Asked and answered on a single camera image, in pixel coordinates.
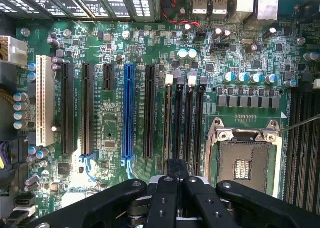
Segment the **black-latch RAM slot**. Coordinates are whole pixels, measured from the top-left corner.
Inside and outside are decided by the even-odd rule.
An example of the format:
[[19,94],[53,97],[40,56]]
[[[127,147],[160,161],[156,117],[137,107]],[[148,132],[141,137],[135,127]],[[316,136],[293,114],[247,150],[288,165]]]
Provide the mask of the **black-latch RAM slot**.
[[175,86],[175,111],[174,111],[174,141],[173,141],[173,154],[176,159],[180,158],[180,145],[181,145],[181,116],[182,116],[182,102],[184,91],[184,78],[179,76]]
[[195,151],[195,164],[194,173],[199,175],[201,165],[201,146],[202,146],[202,123],[203,123],[203,104],[204,94],[206,91],[208,79],[205,76],[201,76],[199,80],[199,86],[196,95],[196,115],[195,115],[195,137],[194,137],[194,151]]

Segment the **white-latch RAM slot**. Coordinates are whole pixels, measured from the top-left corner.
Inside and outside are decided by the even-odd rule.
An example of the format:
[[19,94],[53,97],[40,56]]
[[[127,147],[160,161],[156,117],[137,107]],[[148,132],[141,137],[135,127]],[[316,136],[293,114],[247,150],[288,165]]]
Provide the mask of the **white-latch RAM slot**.
[[[313,82],[313,93],[311,96],[310,108],[311,115],[315,117],[320,114],[320,78],[315,79]],[[314,198],[315,198],[315,185],[316,185],[316,170],[317,170],[317,155],[318,155],[318,122],[314,118],[307,123],[309,128],[308,134],[308,187],[306,197],[306,209],[313,212]]]
[[172,86],[173,75],[165,75],[165,100],[164,100],[164,135],[163,135],[163,172],[167,173],[167,160],[171,153],[171,118],[172,118]]
[[193,99],[194,88],[197,83],[197,76],[190,75],[188,77],[188,85],[185,95],[185,125],[184,125],[184,158],[188,171],[190,170],[190,149],[192,144],[192,123],[193,123]]

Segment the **long black expansion slot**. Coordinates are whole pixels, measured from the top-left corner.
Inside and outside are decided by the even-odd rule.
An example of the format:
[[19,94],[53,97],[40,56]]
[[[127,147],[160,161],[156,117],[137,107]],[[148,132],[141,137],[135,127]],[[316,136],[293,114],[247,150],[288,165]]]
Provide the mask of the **long black expansion slot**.
[[70,155],[74,150],[74,68],[67,62],[61,66],[61,148]]
[[155,126],[155,65],[145,67],[145,100],[144,100],[144,143],[143,155],[151,158],[154,147],[154,126]]
[[93,181],[97,180],[90,174],[91,160],[94,159],[94,67],[90,63],[81,65],[81,159],[85,164],[85,172]]

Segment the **black RAM slot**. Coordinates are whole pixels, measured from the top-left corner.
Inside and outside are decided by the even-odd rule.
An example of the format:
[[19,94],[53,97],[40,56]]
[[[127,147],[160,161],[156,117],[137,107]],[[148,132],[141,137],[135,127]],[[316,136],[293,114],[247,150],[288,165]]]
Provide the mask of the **black RAM slot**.
[[[299,92],[297,88],[291,90],[291,104],[290,104],[290,120],[289,126],[295,125],[300,118],[299,111]],[[296,168],[296,135],[294,128],[289,129],[287,132],[287,160],[286,160],[286,180],[285,180],[285,193],[284,197],[288,203],[294,203],[295,191],[295,168]]]
[[[301,102],[301,108],[303,110],[302,113],[302,122],[305,122],[306,119],[309,117],[309,109],[308,109],[308,102],[309,102],[309,95],[307,93],[303,93]],[[308,151],[308,147],[306,143],[308,142],[307,138],[307,131],[308,125],[304,123],[299,126],[299,173],[298,173],[298,182],[297,182],[297,198],[296,198],[296,205],[303,208],[304,207],[304,192],[305,192],[305,181],[306,181],[306,152]]]

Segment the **blue expansion slot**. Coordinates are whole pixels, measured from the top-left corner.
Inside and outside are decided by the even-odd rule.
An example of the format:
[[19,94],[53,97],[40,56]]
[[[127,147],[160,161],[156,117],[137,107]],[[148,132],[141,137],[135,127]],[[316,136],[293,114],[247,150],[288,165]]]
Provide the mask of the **blue expansion slot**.
[[126,64],[124,67],[123,111],[122,111],[122,156],[121,165],[125,167],[127,177],[133,178],[134,148],[134,108],[135,108],[135,67]]

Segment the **short black expansion slot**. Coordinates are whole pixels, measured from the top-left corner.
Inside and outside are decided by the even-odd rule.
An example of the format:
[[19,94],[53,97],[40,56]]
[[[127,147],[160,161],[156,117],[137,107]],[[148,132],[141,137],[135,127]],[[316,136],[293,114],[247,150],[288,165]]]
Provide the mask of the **short black expansion slot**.
[[104,64],[102,67],[102,88],[104,91],[114,91],[115,88],[115,69],[112,64]]

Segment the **white PCI expansion slot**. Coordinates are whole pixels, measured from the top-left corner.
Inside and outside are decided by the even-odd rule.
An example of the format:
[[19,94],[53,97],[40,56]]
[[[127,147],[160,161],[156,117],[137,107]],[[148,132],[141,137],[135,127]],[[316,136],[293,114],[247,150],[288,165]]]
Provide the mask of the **white PCI expansion slot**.
[[36,145],[49,146],[54,143],[54,86],[55,73],[51,69],[52,58],[46,55],[36,56],[36,108],[35,128]]

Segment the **metal CPU socket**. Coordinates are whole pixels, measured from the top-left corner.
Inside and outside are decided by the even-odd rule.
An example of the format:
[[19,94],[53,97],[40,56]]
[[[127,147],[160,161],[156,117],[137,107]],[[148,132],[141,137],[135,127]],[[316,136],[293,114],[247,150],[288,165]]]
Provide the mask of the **metal CPU socket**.
[[222,118],[214,118],[206,136],[203,175],[215,186],[218,181],[219,146],[222,142],[253,142],[269,145],[269,157],[267,167],[267,194],[280,198],[283,187],[283,138],[275,131],[280,130],[277,120],[271,119],[265,128],[240,128],[228,127]]

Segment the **green PC motherboard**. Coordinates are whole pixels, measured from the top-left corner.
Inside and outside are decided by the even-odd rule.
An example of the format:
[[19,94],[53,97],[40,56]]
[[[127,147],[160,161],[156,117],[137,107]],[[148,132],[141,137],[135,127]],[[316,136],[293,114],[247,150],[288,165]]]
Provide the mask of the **green PC motherboard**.
[[320,0],[17,0],[38,217],[170,158],[320,215]]

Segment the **metal locking lever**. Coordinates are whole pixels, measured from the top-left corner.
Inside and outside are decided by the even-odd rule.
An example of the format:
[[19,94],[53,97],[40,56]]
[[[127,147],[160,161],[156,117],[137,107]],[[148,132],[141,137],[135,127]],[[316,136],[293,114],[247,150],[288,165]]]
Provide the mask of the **metal locking lever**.
[[308,118],[308,119],[306,119],[304,121],[298,122],[298,123],[296,123],[294,125],[290,125],[287,128],[281,129],[279,131],[275,131],[275,133],[279,135],[281,133],[287,132],[289,130],[292,130],[292,129],[296,128],[296,127],[302,126],[304,124],[307,124],[307,123],[312,122],[312,121],[317,120],[317,119],[320,119],[320,114],[317,114],[317,115],[315,115],[313,117],[310,117],[310,118]]

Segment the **metal USB port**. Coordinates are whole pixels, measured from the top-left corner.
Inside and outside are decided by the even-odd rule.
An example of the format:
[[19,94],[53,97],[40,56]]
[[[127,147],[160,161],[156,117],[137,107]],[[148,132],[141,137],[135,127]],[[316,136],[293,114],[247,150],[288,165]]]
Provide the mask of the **metal USB port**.
[[228,0],[212,0],[212,12],[214,15],[227,15]]
[[206,15],[208,12],[208,0],[192,0],[192,13]]

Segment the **metal rear port block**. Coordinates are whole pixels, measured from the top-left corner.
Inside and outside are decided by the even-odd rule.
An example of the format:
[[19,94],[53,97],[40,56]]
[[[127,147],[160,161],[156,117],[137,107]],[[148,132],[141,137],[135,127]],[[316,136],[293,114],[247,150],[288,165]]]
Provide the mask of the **metal rear port block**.
[[236,19],[243,22],[247,19],[254,11],[255,0],[236,0]]

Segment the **metal ethernet port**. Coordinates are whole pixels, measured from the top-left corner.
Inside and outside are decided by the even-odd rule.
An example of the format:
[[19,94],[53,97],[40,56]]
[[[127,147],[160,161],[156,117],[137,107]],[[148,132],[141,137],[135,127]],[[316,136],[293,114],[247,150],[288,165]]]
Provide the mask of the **metal ethernet port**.
[[257,0],[258,20],[277,20],[279,0]]

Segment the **white power connector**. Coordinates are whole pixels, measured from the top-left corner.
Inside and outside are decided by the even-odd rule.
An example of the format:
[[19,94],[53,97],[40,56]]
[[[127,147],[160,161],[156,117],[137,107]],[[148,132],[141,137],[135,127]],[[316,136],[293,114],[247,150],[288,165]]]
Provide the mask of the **white power connector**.
[[27,68],[27,61],[27,43],[11,36],[0,35],[0,62]]

